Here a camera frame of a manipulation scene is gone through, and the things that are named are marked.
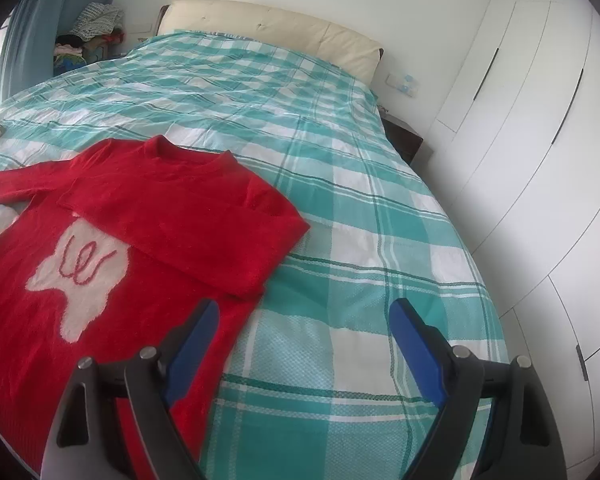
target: sweater sleeve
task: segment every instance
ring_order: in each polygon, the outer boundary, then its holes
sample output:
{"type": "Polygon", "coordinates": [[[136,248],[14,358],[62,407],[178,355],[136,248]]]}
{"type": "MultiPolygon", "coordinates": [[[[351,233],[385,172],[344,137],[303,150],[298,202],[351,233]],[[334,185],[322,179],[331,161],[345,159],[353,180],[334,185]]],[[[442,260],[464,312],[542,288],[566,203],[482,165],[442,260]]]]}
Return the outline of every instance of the sweater sleeve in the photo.
{"type": "Polygon", "coordinates": [[[263,292],[308,229],[286,198],[270,190],[276,207],[255,210],[119,174],[75,180],[58,205],[156,260],[245,298],[263,292]]]}
{"type": "Polygon", "coordinates": [[[101,140],[71,160],[40,162],[17,170],[0,171],[0,204],[30,200],[71,182],[84,168],[102,158],[110,139],[101,140]]]}

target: bolt head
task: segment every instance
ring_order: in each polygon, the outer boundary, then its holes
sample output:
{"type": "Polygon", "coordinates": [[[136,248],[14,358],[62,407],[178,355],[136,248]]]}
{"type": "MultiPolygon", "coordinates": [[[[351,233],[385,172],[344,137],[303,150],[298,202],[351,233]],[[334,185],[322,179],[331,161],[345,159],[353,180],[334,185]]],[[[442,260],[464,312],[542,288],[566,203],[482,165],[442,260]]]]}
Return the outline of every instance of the bolt head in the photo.
{"type": "Polygon", "coordinates": [[[516,362],[520,368],[531,368],[531,359],[526,355],[519,355],[516,357],[516,362]]]}
{"type": "Polygon", "coordinates": [[[454,346],[453,352],[454,352],[454,355],[460,359],[466,359],[467,357],[469,357],[471,355],[471,351],[466,346],[462,346],[462,345],[454,346]]]}
{"type": "Polygon", "coordinates": [[[91,357],[83,357],[78,361],[78,368],[80,370],[84,370],[85,368],[89,368],[93,364],[93,359],[91,357]]]}
{"type": "Polygon", "coordinates": [[[140,351],[140,358],[141,359],[152,359],[155,357],[155,355],[158,353],[157,349],[155,349],[155,346],[145,346],[141,351],[140,351]]]}

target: teal plaid bedspread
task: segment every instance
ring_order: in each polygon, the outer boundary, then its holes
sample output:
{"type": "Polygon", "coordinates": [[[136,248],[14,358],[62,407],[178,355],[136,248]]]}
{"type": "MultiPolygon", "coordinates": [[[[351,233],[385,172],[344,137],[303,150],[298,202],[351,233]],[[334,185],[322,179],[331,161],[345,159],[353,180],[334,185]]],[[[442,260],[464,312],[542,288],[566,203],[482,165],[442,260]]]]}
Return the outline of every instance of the teal plaid bedspread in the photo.
{"type": "MultiPolygon", "coordinates": [[[[200,456],[210,480],[400,478],[437,410],[388,335],[395,298],[478,356],[507,358],[455,229],[385,139],[372,93],[327,62],[177,32],[21,92],[0,123],[0,170],[106,137],[231,150],[309,222],[226,363],[200,456]]],[[[17,213],[0,206],[0,232],[17,213]]],[[[457,478],[488,414],[484,403],[457,478]]]]}

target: dark nightstand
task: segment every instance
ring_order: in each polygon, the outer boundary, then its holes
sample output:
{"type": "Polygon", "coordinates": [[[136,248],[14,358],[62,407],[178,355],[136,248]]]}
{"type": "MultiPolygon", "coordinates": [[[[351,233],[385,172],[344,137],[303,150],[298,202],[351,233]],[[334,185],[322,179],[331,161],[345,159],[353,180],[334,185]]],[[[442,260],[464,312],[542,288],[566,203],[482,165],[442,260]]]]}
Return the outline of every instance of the dark nightstand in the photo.
{"type": "Polygon", "coordinates": [[[422,137],[417,136],[411,130],[391,122],[387,117],[382,117],[382,126],[387,140],[398,152],[400,158],[407,164],[411,164],[418,148],[422,144],[422,137]]]}

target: red squiggle design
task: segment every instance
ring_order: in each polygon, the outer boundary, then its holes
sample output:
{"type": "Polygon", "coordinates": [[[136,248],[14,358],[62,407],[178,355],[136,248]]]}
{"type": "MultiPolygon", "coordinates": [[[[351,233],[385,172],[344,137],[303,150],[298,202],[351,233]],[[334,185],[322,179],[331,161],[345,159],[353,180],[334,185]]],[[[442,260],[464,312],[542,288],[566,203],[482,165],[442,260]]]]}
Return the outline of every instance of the red squiggle design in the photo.
{"type": "Polygon", "coordinates": [[[78,257],[75,259],[74,270],[72,272],[62,272],[62,268],[64,267],[64,264],[66,263],[66,257],[67,257],[67,253],[69,252],[69,247],[71,246],[71,243],[74,241],[74,238],[75,238],[75,236],[72,235],[71,238],[69,238],[69,241],[66,243],[66,246],[64,247],[64,251],[62,252],[62,261],[60,262],[60,267],[58,269],[58,272],[60,273],[60,276],[62,276],[63,278],[71,278],[72,280],[74,280],[74,283],[76,285],[88,285],[96,277],[96,274],[98,273],[98,269],[100,269],[100,266],[106,260],[115,256],[115,254],[118,251],[111,251],[109,254],[105,254],[103,257],[101,257],[100,261],[96,264],[95,268],[93,269],[93,272],[86,279],[79,281],[78,274],[80,274],[84,269],[87,268],[87,266],[91,262],[91,259],[93,258],[93,255],[96,252],[96,249],[98,248],[98,245],[95,241],[91,241],[87,244],[84,244],[82,246],[82,248],[80,249],[80,251],[78,252],[78,257]]]}

